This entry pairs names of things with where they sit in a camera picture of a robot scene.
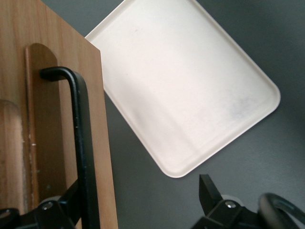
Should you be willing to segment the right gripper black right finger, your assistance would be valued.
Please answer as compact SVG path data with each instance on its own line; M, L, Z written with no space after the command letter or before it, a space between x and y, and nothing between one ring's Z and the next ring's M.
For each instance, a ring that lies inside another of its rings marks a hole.
M199 176L199 200L204 216L194 229L257 229L257 214L232 199L221 196L209 175Z

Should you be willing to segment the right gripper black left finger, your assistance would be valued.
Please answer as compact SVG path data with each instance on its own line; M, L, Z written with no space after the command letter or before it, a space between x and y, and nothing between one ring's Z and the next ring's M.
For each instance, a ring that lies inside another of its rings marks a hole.
M49 199L38 205L34 219L38 229L74 229L81 218L78 181L58 199Z

